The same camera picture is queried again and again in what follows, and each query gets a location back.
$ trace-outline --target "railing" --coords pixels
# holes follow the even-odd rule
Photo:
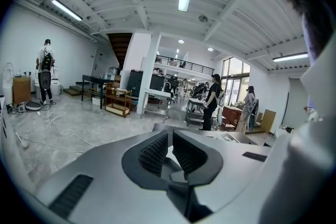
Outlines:
[[[201,66],[201,65],[198,65],[198,64],[193,63],[193,62],[187,62],[187,61],[183,61],[183,60],[179,60],[179,59],[173,59],[173,58],[170,58],[170,57],[167,57],[167,56],[157,55],[156,59],[155,59],[155,62],[162,63],[164,65],[189,69],[189,70],[197,71],[197,72],[204,73],[204,74],[207,74],[207,75],[213,75],[214,74],[214,69],[213,68]]]

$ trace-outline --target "cap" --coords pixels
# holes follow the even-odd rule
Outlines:
[[[211,77],[213,77],[215,80],[219,81],[220,80],[220,75],[219,74],[214,74],[211,75]]]

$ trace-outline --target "black t-shirt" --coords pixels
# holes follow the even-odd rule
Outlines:
[[[220,87],[220,85],[218,84],[218,83],[214,83],[214,84],[212,84],[212,86],[210,87],[210,89],[209,89],[209,94],[208,94],[208,97],[205,99],[205,101],[207,102],[208,100],[209,100],[209,98],[210,98],[210,96],[211,96],[211,93],[212,92],[215,92],[216,93],[216,97],[218,98],[219,97],[219,95],[220,95],[220,89],[221,87]],[[217,102],[216,102],[216,98],[214,98],[212,101],[211,101],[211,103],[210,103],[210,105],[209,105],[209,108],[216,108],[217,107]]]

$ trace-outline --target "window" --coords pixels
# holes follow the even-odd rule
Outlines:
[[[249,73],[250,66],[236,58],[230,58],[223,61],[222,76],[231,76],[235,74]],[[222,89],[225,90],[225,105],[235,104],[244,100],[248,88],[249,77],[231,78],[222,80]]]
[[[231,58],[229,75],[235,75],[241,73],[243,73],[243,62],[238,60],[237,58]]]
[[[243,73],[250,73],[250,66],[247,63],[243,63]]]

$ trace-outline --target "wooden staircase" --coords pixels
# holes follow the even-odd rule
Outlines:
[[[128,45],[132,38],[132,33],[108,34],[108,36],[112,49],[119,62],[119,68],[122,68],[125,62]]]

